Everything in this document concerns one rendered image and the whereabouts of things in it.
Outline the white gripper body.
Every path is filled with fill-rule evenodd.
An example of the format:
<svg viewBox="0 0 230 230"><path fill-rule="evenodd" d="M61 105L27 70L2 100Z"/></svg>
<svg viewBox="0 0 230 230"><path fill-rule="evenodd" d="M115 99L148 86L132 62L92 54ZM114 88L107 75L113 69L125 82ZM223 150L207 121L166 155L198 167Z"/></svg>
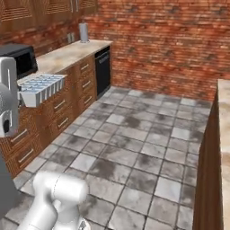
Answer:
<svg viewBox="0 0 230 230"><path fill-rule="evenodd" d="M16 62L0 57L0 137L11 137L19 126Z"/></svg>

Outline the wooden dining counter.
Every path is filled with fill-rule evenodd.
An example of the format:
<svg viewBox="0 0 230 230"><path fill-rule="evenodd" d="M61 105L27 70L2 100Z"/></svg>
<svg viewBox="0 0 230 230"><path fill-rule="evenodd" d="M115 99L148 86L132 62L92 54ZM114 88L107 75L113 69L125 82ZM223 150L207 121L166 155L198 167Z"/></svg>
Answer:
<svg viewBox="0 0 230 230"><path fill-rule="evenodd" d="M230 230L230 80L217 81L200 145L192 230Z"/></svg>

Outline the black microwave oven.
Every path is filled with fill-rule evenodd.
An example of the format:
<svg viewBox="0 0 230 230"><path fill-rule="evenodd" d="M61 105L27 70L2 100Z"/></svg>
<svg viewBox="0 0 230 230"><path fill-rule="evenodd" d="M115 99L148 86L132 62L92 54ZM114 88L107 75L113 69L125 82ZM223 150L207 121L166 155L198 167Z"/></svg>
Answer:
<svg viewBox="0 0 230 230"><path fill-rule="evenodd" d="M0 46L0 57L15 59L17 79L22 79L38 71L33 46L16 43L2 45Z"/></svg>

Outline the wooden base cupboard run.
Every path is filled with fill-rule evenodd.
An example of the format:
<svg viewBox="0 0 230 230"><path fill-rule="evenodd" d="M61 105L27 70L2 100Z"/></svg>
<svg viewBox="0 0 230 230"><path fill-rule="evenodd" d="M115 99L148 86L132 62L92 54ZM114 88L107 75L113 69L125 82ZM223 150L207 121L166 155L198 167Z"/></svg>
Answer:
<svg viewBox="0 0 230 230"><path fill-rule="evenodd" d="M37 58L39 74L65 75L64 88L37 108L19 108L19 129L0 138L0 152L12 177L17 176L97 97L94 54L109 40L80 41Z"/></svg>

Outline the black dishwasher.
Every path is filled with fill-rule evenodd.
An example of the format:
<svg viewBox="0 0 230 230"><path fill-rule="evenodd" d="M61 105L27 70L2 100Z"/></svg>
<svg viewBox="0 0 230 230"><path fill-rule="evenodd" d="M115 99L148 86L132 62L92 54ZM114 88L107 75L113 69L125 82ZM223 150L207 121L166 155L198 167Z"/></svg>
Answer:
<svg viewBox="0 0 230 230"><path fill-rule="evenodd" d="M111 55L110 47L98 51L95 55L95 74L97 98L101 98L111 86Z"/></svg>

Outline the wooden wall cupboard run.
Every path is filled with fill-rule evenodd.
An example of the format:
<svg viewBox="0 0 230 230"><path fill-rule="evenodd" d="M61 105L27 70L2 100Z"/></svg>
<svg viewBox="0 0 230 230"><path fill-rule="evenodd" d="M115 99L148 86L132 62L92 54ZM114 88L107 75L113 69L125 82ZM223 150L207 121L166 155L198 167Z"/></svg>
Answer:
<svg viewBox="0 0 230 230"><path fill-rule="evenodd" d="M0 33L95 13L98 0L0 0Z"/></svg>

